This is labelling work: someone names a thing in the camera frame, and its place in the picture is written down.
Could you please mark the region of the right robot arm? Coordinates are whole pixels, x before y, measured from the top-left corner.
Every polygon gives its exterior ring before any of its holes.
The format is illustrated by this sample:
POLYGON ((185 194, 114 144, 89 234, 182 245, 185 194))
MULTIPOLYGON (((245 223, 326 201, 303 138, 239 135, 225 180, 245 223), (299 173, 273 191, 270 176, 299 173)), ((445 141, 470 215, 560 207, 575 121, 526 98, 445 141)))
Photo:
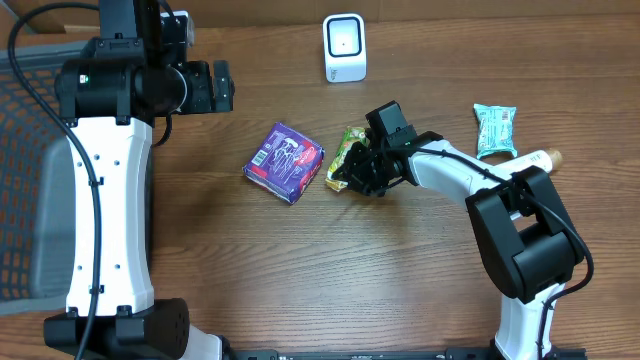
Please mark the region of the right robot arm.
POLYGON ((366 116, 364 137, 329 177, 382 196, 408 182, 438 192, 470 218, 485 271, 502 295, 498 330, 485 348, 449 348, 445 359, 584 359, 551 343, 557 301, 589 283, 594 264, 550 178, 560 157, 540 150, 487 164, 435 132, 419 134, 391 101, 366 116))

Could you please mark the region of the green yellow snack packet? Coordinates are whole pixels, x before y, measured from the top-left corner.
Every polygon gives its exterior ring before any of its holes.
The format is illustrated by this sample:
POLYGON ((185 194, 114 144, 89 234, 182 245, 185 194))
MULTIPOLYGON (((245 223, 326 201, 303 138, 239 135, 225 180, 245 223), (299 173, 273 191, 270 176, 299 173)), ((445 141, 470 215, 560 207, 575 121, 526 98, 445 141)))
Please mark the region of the green yellow snack packet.
POLYGON ((347 183, 345 181, 335 180, 333 175, 337 169, 344 164, 347 152, 355 143, 362 143, 365 146, 369 144, 366 131, 367 129, 364 127, 352 126, 347 127, 344 131, 338 150, 336 151, 336 155, 327 170, 327 176, 325 179, 327 186, 332 190, 340 192, 347 187, 347 183))

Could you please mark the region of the teal snack packet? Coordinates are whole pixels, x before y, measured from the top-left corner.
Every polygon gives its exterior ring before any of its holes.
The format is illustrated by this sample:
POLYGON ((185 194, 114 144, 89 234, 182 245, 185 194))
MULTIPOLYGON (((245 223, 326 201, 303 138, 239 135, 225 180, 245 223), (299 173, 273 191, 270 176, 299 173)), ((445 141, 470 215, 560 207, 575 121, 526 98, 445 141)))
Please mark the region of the teal snack packet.
POLYGON ((516 107, 474 104, 478 122, 477 159, 496 154, 509 153, 513 158, 518 151, 513 142, 516 107))

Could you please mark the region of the purple pad package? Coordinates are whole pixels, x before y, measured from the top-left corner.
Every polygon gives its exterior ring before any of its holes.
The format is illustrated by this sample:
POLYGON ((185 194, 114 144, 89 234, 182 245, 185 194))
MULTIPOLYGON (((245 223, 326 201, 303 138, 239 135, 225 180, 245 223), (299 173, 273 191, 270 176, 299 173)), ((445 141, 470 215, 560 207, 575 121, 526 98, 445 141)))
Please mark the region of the purple pad package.
POLYGON ((243 172, 278 198, 295 204, 321 168, 324 155, 324 148, 314 140, 277 122, 243 172))

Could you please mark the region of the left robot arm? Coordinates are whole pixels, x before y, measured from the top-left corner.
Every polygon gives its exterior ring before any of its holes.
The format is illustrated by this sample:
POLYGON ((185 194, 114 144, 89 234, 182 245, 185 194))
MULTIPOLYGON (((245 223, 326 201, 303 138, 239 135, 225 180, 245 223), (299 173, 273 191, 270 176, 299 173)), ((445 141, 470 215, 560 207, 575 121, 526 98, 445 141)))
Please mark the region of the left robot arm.
POLYGON ((57 76, 75 176, 75 254, 66 309, 47 346, 79 359, 223 360, 229 346, 151 284, 150 162, 157 118, 229 112, 225 61, 188 61, 190 16, 163 1, 103 1, 89 56, 57 76))

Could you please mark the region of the white tube gold cap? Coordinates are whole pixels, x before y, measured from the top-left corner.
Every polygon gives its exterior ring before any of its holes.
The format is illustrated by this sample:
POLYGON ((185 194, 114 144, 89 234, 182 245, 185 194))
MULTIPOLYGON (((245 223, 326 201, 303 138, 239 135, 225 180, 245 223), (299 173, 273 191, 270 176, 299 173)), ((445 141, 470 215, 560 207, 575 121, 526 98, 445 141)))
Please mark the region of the white tube gold cap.
POLYGON ((544 150, 536 150, 526 155, 519 156, 509 160, 501 167, 509 172, 522 171, 530 166, 536 166, 544 170, 546 173, 552 173, 559 169, 563 164, 563 156, 559 150, 548 148, 544 150))

